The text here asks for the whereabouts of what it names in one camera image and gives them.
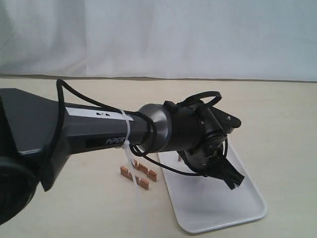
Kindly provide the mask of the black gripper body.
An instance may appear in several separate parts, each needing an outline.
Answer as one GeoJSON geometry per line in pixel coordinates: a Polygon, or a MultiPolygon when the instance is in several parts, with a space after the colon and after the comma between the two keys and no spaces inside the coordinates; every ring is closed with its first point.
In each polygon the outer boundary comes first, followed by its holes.
{"type": "Polygon", "coordinates": [[[229,175],[226,167],[223,144],[227,135],[221,132],[208,133],[197,146],[183,153],[185,164],[194,172],[213,178],[229,175]]]}

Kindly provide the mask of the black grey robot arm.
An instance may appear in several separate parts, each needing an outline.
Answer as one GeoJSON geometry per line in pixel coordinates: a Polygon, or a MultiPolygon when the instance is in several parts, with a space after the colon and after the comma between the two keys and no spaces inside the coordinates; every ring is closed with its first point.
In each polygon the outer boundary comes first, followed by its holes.
{"type": "Polygon", "coordinates": [[[191,176],[238,187],[244,176],[227,159],[227,136],[241,121],[215,107],[217,92],[180,103],[147,104],[121,112],[91,102],[57,101],[16,88],[0,91],[0,221],[7,222],[31,201],[39,183],[50,190],[73,154],[120,147],[133,153],[176,151],[191,176]]]}

